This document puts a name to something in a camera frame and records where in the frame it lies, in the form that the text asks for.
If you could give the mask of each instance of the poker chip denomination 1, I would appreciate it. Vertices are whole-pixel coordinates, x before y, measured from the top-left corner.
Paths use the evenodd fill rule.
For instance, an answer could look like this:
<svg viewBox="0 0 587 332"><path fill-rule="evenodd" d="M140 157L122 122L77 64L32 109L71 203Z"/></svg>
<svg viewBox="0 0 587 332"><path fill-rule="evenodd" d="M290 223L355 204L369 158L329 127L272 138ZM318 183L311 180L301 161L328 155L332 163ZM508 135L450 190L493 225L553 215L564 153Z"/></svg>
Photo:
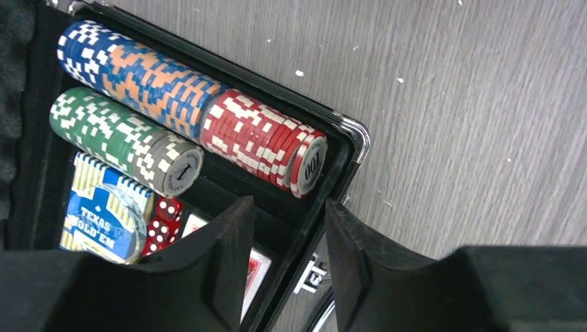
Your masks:
<svg viewBox="0 0 587 332"><path fill-rule="evenodd" d="M166 198L186 191L201 171L201 147L87 88L61 94L49 122L63 139Z"/></svg>
<svg viewBox="0 0 587 332"><path fill-rule="evenodd" d="M91 20L71 24L57 45L76 80L199 142L201 116L222 83Z"/></svg>
<svg viewBox="0 0 587 332"><path fill-rule="evenodd" d="M298 198L316 185L327 144L326 135L315 128L235 89L213 101L202 123L201 143L208 151L283 190L291 189ZM311 153L319 157L313 159ZM292 171L299 173L302 167L313 170L310 177L296 174L290 186Z"/></svg>

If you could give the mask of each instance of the poker chip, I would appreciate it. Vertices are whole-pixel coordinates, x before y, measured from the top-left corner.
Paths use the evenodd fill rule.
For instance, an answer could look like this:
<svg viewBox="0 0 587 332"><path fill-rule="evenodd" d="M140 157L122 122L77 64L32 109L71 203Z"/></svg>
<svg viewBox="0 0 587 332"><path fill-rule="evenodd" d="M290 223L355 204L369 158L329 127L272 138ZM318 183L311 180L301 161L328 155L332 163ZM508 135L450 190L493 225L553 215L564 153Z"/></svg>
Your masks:
<svg viewBox="0 0 587 332"><path fill-rule="evenodd" d="M235 89L215 99L203 117L200 137L208 151L283 190L291 189L298 198L316 185L326 153L324 133ZM306 169L309 178L301 178Z"/></svg>
<svg viewBox="0 0 587 332"><path fill-rule="evenodd" d="M75 22L62 33L57 58L71 77L195 142L203 112L226 90L224 84L92 20Z"/></svg>
<svg viewBox="0 0 587 332"><path fill-rule="evenodd" d="M61 94L49 122L63 139L166 198L186 191L201 171L199 146L87 88Z"/></svg>
<svg viewBox="0 0 587 332"><path fill-rule="evenodd" d="M316 185L324 133L241 91L92 20L67 27L57 58L71 77L174 132L137 125L134 113L117 118L116 103L71 94L51 112L59 136L164 197L185 191L201 169L204 153L180 136L295 197Z"/></svg>
<svg viewBox="0 0 587 332"><path fill-rule="evenodd" d="M326 159L326 135L320 131L308 134L291 163L289 184L297 198L304 197L315 186Z"/></svg>

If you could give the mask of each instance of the red poker chip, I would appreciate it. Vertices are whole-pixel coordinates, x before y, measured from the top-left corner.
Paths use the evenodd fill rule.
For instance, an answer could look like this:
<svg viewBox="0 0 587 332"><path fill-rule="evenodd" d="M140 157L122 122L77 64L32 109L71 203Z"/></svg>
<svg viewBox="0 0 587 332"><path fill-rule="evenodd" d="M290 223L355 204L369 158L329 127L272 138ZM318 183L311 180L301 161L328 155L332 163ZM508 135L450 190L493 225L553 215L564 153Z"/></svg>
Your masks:
<svg viewBox="0 0 587 332"><path fill-rule="evenodd" d="M213 144L216 146L216 148L218 148L220 151L222 151L222 156L224 158L228 157L228 144L229 144L224 133L226 132L226 130L228 128L228 124L230 123L232 118L233 118L232 112L228 109L225 109L224 113L222 114L221 119L216 124L216 126L213 128L213 136L215 136L215 139L213 139Z"/></svg>
<svg viewBox="0 0 587 332"><path fill-rule="evenodd" d="M258 154L257 157L259 159L259 168L257 170L257 176L263 178L264 180L270 182L269 176L266 175L266 172L271 169L271 167L267 166L267 158L266 158L266 151L270 149L270 144L273 142L273 137L278 133L279 128L281 127L282 123L287 120L287 117L281 116L277 113L269 114L271 118L271 128L267 131L264 135L263 139L258 142Z"/></svg>
<svg viewBox="0 0 587 332"><path fill-rule="evenodd" d="M233 154L235 155L237 161L242 165L244 169L248 172L253 173L256 169L253 169L251 162L248 160L247 156L244 154L245 146L249 143L251 139L251 131L253 130L254 118L251 117L243 117L241 119L242 126L236 136L236 139L233 142Z"/></svg>
<svg viewBox="0 0 587 332"><path fill-rule="evenodd" d="M256 126L257 139L253 142L251 150L246 150L256 163L259 163L261 157L263 157L263 152L265 151L269 137L273 135L277 127L280 125L280 123L276 121L276 116L270 113L265 113L265 110L262 110L260 118L261 121L259 121L259 124Z"/></svg>
<svg viewBox="0 0 587 332"><path fill-rule="evenodd" d="M283 123L280 124L276 132L269 139L269 143L267 143L265 151L263 152L263 156L259 160L259 171L261 172L261 177L269 183L273 183L271 182L271 166L273 165L273 161L276 157L276 154L273 152L273 150L276 149L277 145L279 145L282 140L289 136L292 131L293 129L287 125Z"/></svg>
<svg viewBox="0 0 587 332"><path fill-rule="evenodd" d="M304 198L316 185L322 167L324 166L328 149L326 135L322 131L315 131L304 139L293 158L290 172L291 193Z"/></svg>
<svg viewBox="0 0 587 332"><path fill-rule="evenodd" d="M245 112L245 110L242 109L242 105L239 104L235 100L235 97L236 96L238 96L237 91L230 90L230 93L228 93L228 98L223 103L223 105L227 109L227 111L228 111L229 116L231 117L231 119L238 120L239 118L242 118L246 112ZM225 138L225 142L228 145L228 149L226 151L226 155L231 160L233 160L236 157L235 153L233 152L233 148L234 148L233 145L235 144L235 139L228 138L229 136L228 136L227 132L229 130L234 130L235 126L236 126L236 124L234 126L232 126L232 127L230 127L230 125L229 125L229 127L226 128L226 130L225 130L225 132L223 134L223 137Z"/></svg>
<svg viewBox="0 0 587 332"><path fill-rule="evenodd" d="M289 190L289 187L284 186L282 181L280 180L283 177L282 172L280 172L280 169L284 167L282 164L288 161L287 158L291 157L291 155L296 152L296 149L301 144L300 140L303 140L303 138L305 137L300 137L305 133L304 128L305 125L298 125L289 134L289 136L287 136L285 140L282 141L282 144L279 145L278 150L274 150L274 152L276 153L276 159L271 165L271 182L283 190Z"/></svg>
<svg viewBox="0 0 587 332"><path fill-rule="evenodd" d="M276 172L276 183L278 187L289 189L289 175L291 174L291 165L294 161L294 156L300 148L303 140L313 130L313 128L305 124L300 125L288 138L291 140L290 144L282 147L284 154Z"/></svg>
<svg viewBox="0 0 587 332"><path fill-rule="evenodd" d="M276 133L273 135L265 152L263 153L263 157L261 158L261 163L264 163L263 172L264 176L268 179L268 182L276 184L273 180L274 178L271 177L271 170L275 163L279 163L277 158L277 153L279 152L279 148L281 144L289 137L289 135L294 131L294 129L298 126L298 123L295 119L288 118L286 119L277 129Z"/></svg>
<svg viewBox="0 0 587 332"><path fill-rule="evenodd" d="M234 158L233 158L233 153L232 153L233 139L231 138L231 134L233 132L233 129L234 129L236 122L237 122L237 117L235 116L235 114L232 112L228 112L228 116L226 118L226 121L224 122L224 128L222 129L222 132L220 133L220 135L222 136L222 139L224 140L224 142L227 145L227 149L226 149L224 157L229 159L232 162L234 162Z"/></svg>
<svg viewBox="0 0 587 332"><path fill-rule="evenodd" d="M209 149L212 144L214 128L216 127L218 121L224 113L224 108L221 106L223 100L225 100L224 95L220 96L216 103L214 103L214 105L211 106L210 110L206 113L206 119L204 119L204 126L202 128L201 133L201 141L204 144L204 147Z"/></svg>

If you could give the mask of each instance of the green poker chip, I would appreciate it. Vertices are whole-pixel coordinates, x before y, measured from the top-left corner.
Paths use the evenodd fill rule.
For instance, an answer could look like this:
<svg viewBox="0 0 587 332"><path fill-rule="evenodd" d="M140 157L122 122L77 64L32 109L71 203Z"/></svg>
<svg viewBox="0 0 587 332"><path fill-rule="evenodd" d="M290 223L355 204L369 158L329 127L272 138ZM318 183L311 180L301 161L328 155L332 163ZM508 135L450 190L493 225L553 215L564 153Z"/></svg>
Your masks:
<svg viewBox="0 0 587 332"><path fill-rule="evenodd" d="M167 198L186 191L201 170L196 144L85 87L61 94L49 122L61 138Z"/></svg>

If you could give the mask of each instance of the poker chip case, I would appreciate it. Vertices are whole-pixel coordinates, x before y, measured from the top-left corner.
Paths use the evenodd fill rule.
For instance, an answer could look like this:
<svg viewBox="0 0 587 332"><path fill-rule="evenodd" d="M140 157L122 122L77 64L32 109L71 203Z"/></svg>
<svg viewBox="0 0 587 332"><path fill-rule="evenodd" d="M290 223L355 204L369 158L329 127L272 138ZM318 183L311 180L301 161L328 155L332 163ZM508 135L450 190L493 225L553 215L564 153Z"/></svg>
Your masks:
<svg viewBox="0 0 587 332"><path fill-rule="evenodd" d="M328 150L322 173L314 190L303 199L297 199L291 192L280 190L208 151L205 151L199 177L179 197L186 205L216 218L239 203L240 198L252 196L255 206L253 246L263 251L271 260L271 266L240 324L240 330L271 330L324 233L326 200L340 201L343 198L365 158L370 144L366 128L356 120L118 8L86 3L68 15L48 6L39 6L36 35L28 50L30 62L37 62L37 66L31 65L27 77L31 83L24 92L24 100L29 100L24 102L23 126L26 130L20 141L21 159L13 183L13 208L6 228L9 250L59 248L74 173L73 159L79 149L58 138L47 119L51 104L59 94L81 86L59 67L55 46L69 24L83 19L100 22L326 135ZM176 251L169 250L166 255L173 255ZM189 285L177 287L183 289Z"/></svg>

